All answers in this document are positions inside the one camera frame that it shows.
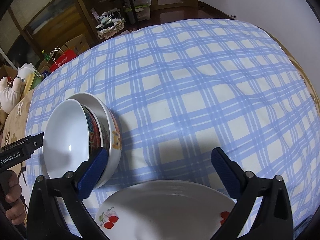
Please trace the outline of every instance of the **bag handle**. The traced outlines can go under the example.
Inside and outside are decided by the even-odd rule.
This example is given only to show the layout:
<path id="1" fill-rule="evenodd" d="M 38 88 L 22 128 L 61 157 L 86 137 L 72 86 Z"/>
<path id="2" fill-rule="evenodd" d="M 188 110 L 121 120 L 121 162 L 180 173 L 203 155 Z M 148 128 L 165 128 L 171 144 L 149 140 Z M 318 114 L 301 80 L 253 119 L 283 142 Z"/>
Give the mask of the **bag handle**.
<path id="1" fill-rule="evenodd" d="M 57 64 L 56 63 L 56 59 L 55 59 L 55 57 L 54 57 L 54 52 L 60 52 L 60 53 L 62 53 L 63 55 L 66 55 L 64 52 L 63 52 L 63 50 L 62 49 L 60 49 L 60 48 L 54 48 L 53 49 L 53 51 L 51 51 L 50 52 L 50 58 L 52 58 L 53 57 L 53 62 L 55 63 L 55 64 Z"/>

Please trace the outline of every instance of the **red cherry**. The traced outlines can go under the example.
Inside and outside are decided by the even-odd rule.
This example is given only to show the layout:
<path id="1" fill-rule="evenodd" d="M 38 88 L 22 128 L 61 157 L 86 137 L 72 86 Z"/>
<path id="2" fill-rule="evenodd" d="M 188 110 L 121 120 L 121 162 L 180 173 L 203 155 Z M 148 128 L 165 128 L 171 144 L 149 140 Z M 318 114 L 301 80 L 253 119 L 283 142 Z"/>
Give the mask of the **red cherry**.
<path id="1" fill-rule="evenodd" d="M 109 217 L 109 221 L 112 222 L 112 223 L 116 223 L 118 220 L 119 220 L 119 218 L 116 217 L 116 216 Z"/>
<path id="2" fill-rule="evenodd" d="M 221 212 L 220 216 L 224 219 L 227 219 L 227 217 L 230 215 L 230 212 L 228 211 L 223 211 Z"/>
<path id="3" fill-rule="evenodd" d="M 114 226 L 114 223 L 108 221 L 103 225 L 106 229 L 111 229 Z"/>

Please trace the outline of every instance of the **green bottle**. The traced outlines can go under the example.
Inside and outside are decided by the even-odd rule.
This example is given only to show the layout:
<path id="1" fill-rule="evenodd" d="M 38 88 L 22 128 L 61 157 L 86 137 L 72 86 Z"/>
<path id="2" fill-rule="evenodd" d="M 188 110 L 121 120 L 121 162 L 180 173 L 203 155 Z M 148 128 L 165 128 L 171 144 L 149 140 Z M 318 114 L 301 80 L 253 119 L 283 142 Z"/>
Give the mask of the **green bottle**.
<path id="1" fill-rule="evenodd" d="M 49 62 L 49 60 L 50 60 L 50 58 L 51 58 L 50 55 L 47 54 L 47 53 L 45 53 L 44 50 L 43 50 L 41 53 L 43 54 L 45 61 L 46 61 L 46 62 Z"/>

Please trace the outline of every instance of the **baseboard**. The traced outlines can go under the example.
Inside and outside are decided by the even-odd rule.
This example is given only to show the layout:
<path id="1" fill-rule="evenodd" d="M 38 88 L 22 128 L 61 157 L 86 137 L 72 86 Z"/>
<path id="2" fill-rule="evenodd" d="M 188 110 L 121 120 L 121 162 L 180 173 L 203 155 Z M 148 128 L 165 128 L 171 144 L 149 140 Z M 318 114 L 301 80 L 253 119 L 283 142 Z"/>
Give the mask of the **baseboard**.
<path id="1" fill-rule="evenodd" d="M 230 20 L 234 20 L 230 15 L 218 10 L 217 8 L 215 7 L 212 7 L 211 5 L 207 4 L 207 3 L 204 3 L 204 2 L 198 2 L 198 6 L 199 7 L 203 7 L 205 9 L 207 9 L 208 11 L 212 11 L 213 13 L 216 13 L 217 11 L 219 11 L 221 14 L 223 14 L 227 19 L 230 19 Z"/>

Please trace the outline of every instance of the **black table leg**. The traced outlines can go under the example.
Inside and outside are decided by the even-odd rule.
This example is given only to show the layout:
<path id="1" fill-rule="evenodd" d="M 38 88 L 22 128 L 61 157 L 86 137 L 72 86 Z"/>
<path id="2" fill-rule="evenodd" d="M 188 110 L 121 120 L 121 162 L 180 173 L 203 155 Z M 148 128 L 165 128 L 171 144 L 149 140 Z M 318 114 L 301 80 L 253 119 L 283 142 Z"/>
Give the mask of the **black table leg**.
<path id="1" fill-rule="evenodd" d="M 138 21 L 138 16 L 137 16 L 136 9 L 134 7 L 133 1 L 132 0 L 129 0 L 129 1 L 130 1 L 130 6 L 131 6 L 132 13 L 133 13 L 133 17 L 134 17 L 134 20 L 135 20 L 136 25 L 137 25 L 137 29 L 139 29 L 140 26 L 139 26 L 139 21 Z"/>

